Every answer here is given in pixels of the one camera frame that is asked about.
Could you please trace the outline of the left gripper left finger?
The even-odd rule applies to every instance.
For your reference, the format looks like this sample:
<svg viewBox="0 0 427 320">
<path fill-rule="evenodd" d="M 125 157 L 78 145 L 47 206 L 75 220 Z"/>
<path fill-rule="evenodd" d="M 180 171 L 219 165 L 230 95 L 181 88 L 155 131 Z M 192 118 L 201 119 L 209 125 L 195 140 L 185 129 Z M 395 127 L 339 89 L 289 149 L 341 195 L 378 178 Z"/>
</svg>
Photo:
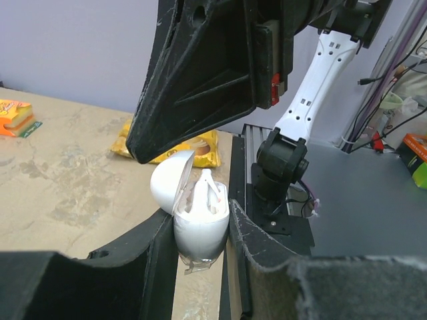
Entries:
<svg viewBox="0 0 427 320">
<path fill-rule="evenodd" d="M 2 319 L 171 319 L 174 291 L 173 218 L 161 209 L 85 259 L 1 253 Z"/>
</svg>

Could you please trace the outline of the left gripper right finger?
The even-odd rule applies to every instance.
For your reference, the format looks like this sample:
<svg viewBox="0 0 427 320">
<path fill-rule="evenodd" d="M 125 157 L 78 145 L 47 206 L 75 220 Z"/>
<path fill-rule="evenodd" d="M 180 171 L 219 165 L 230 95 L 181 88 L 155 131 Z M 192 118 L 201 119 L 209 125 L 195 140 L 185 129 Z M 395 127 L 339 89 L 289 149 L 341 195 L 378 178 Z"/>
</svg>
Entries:
<svg viewBox="0 0 427 320">
<path fill-rule="evenodd" d="M 423 257 L 308 257 L 230 201 L 227 274 L 232 319 L 425 319 Z"/>
</svg>

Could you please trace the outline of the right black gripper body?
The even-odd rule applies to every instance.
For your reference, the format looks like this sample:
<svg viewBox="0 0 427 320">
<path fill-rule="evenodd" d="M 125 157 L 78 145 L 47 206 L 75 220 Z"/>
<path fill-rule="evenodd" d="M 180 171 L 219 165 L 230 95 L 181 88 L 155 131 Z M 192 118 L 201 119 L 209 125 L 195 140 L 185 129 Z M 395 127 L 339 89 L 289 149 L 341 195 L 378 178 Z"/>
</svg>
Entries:
<svg viewBox="0 0 427 320">
<path fill-rule="evenodd" d="M 357 49 L 369 48 L 390 1 L 258 1 L 252 28 L 255 102 L 269 109 L 288 89 L 293 71 L 294 37 L 307 26 L 318 34 L 350 36 Z"/>
</svg>

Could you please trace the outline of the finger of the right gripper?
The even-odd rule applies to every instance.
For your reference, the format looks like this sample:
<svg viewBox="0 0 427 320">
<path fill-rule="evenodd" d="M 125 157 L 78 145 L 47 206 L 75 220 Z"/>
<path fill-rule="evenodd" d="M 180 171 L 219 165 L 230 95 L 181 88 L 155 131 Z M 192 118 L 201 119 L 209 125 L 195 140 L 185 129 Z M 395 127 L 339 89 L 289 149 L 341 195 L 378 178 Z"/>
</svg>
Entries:
<svg viewBox="0 0 427 320">
<path fill-rule="evenodd" d="M 160 1 L 147 75 L 126 145 L 148 163 L 251 113 L 255 1 Z"/>
</svg>

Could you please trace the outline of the white earbud charging case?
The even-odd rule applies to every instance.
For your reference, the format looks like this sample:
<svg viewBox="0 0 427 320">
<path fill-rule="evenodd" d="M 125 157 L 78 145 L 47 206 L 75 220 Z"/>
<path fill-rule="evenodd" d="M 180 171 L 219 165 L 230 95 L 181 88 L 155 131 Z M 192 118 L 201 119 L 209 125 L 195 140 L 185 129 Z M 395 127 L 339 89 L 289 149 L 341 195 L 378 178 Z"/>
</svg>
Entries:
<svg viewBox="0 0 427 320">
<path fill-rule="evenodd" d="M 208 270 L 217 261 L 226 246 L 230 221 L 228 187 L 214 178 L 222 193 L 219 212 L 215 215 L 190 213 L 193 188 L 198 181 L 190 180 L 193 160 L 193 151 L 179 151 L 161 162 L 150 180 L 156 203 L 173 217 L 177 250 L 187 266 L 185 275 Z"/>
</svg>

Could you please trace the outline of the white earbud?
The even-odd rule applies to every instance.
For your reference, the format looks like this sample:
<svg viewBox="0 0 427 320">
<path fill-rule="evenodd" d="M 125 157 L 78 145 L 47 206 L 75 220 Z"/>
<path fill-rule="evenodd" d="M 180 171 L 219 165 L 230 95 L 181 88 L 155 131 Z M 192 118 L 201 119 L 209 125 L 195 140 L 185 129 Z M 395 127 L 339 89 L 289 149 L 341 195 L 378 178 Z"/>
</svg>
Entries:
<svg viewBox="0 0 427 320">
<path fill-rule="evenodd" d="M 215 215 L 220 210 L 222 193 L 213 180 L 210 169 L 203 169 L 193 188 L 193 199 L 190 213 L 197 215 Z"/>
</svg>

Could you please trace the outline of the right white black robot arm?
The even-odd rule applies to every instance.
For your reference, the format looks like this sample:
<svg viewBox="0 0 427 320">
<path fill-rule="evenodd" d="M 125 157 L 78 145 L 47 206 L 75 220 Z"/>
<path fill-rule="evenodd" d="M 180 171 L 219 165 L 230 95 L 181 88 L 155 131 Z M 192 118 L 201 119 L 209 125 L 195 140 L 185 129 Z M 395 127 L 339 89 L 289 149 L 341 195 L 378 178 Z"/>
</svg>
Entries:
<svg viewBox="0 0 427 320">
<path fill-rule="evenodd" d="M 316 54 L 256 158 L 256 193 L 281 201 L 308 166 L 306 145 L 330 89 L 359 50 L 369 48 L 389 7 L 389 1 L 159 1 L 128 151 L 148 163 L 274 106 L 288 88 L 295 36 L 315 27 Z"/>
</svg>

